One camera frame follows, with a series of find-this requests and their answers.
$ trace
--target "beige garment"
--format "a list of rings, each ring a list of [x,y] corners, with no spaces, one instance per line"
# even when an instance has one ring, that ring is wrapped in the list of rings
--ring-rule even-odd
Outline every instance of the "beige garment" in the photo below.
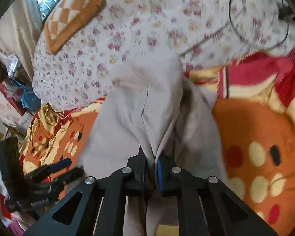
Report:
[[[87,176],[110,176],[126,166],[141,146],[154,178],[151,183],[157,181],[157,159],[163,151],[174,152],[177,165],[194,176],[214,175],[226,181],[219,132],[211,114],[216,94],[184,78],[178,55],[137,57],[111,74],[114,89],[77,162]],[[144,235],[144,224],[148,236],[155,235],[159,223],[177,224],[174,198],[161,198],[155,190],[146,213],[145,207],[139,198],[128,198],[124,235]]]
[[[32,81],[36,43],[41,34],[41,15],[37,0],[15,0],[0,19],[0,51],[16,53],[23,65],[21,74]]]

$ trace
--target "orange pillow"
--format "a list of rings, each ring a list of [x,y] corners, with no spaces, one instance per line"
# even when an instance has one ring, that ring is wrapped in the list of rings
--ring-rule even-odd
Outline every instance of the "orange pillow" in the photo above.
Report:
[[[218,98],[228,186],[279,236],[295,227],[295,129],[286,114],[256,102]]]
[[[102,8],[104,0],[61,0],[45,23],[49,54],[54,54]]]

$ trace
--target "yellow dot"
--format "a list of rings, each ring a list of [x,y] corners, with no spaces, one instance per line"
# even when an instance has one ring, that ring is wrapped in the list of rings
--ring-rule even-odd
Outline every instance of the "yellow dot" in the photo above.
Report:
[[[268,195],[268,181],[263,176],[257,176],[250,186],[250,197],[255,203],[261,203]]]
[[[78,131],[76,132],[76,134],[74,135],[74,139],[75,139],[75,140],[78,138],[79,133],[80,133],[80,131],[78,130]]]
[[[257,212],[257,215],[260,216],[264,220],[265,215],[263,212]]]
[[[258,142],[252,142],[248,147],[250,161],[256,167],[260,167],[266,161],[266,153],[262,145]]]
[[[77,146],[74,146],[74,147],[72,148],[71,156],[75,155],[75,153],[76,153],[76,149],[77,149],[77,148],[78,148]]]
[[[68,146],[68,153],[71,152],[71,150],[72,150],[72,146],[73,146],[73,143],[70,143],[69,146]]]
[[[67,150],[67,148],[68,148],[69,144],[70,144],[70,142],[68,142],[68,143],[66,144],[66,147],[65,147],[65,150],[64,150],[64,151],[66,151],[66,150]]]
[[[276,174],[271,180],[271,196],[275,197],[280,195],[285,186],[286,178],[281,173]]]
[[[240,198],[244,199],[246,188],[245,183],[238,177],[228,180],[228,187]]]

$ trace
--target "red dot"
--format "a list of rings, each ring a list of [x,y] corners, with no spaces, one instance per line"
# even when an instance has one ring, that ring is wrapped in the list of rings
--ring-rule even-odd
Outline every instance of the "red dot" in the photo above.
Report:
[[[237,145],[232,145],[225,155],[225,162],[231,168],[240,168],[243,164],[242,150]]]
[[[275,204],[271,209],[268,217],[268,224],[275,224],[279,218],[280,206]]]
[[[76,134],[75,131],[72,131],[71,135],[70,135],[70,138],[73,138],[73,136]]]

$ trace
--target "silver screw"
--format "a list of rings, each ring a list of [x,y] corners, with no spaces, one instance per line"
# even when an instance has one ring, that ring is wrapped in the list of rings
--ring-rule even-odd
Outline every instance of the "silver screw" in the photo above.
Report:
[[[180,167],[172,167],[171,170],[173,173],[180,173],[182,171]]]
[[[85,179],[86,184],[93,184],[94,182],[95,182],[95,179],[91,176],[89,176]]]
[[[219,180],[217,179],[217,177],[214,177],[214,176],[210,176],[208,178],[208,181],[212,184],[216,184]]]
[[[129,168],[129,167],[124,167],[124,168],[122,169],[122,173],[125,173],[125,174],[129,174],[129,173],[131,173],[131,171],[132,171],[132,169]]]

